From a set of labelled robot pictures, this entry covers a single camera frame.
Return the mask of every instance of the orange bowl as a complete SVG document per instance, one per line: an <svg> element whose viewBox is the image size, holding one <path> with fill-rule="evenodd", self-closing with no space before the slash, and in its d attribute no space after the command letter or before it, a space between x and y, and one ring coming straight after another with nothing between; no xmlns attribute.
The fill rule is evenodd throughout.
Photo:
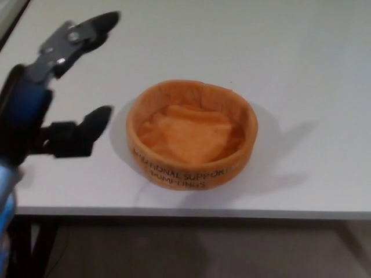
<svg viewBox="0 0 371 278"><path fill-rule="evenodd" d="M171 80L137 98L126 130L130 153L151 181L169 189L204 190L246 166L258 123L249 103L232 90Z"/></svg>

